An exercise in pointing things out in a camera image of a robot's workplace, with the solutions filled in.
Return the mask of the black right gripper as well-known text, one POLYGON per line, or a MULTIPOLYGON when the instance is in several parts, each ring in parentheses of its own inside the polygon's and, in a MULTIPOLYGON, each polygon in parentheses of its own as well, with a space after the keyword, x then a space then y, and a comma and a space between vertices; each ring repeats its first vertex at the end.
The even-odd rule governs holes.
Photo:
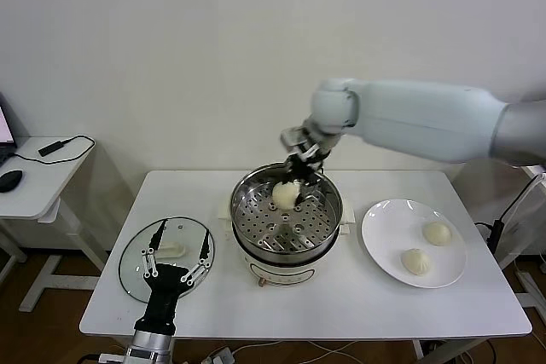
POLYGON ((287 156, 284 163, 284 182, 301 182, 298 205, 320 188, 323 161, 341 138, 340 133, 324 130, 318 123, 303 123, 296 128, 297 147, 287 156))

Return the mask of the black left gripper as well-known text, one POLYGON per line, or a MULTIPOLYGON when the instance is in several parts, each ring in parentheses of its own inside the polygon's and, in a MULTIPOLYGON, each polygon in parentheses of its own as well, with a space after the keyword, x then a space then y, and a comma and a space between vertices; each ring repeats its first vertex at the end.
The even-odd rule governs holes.
POLYGON ((191 286, 201 283, 211 269, 213 261, 213 239, 207 230, 201 244, 199 260, 190 269, 156 262, 167 219, 160 219, 145 226, 141 232, 156 223, 146 248, 141 249, 142 277, 151 289, 147 307, 142 317, 142 330, 151 333, 174 333, 174 318, 178 299, 191 286))

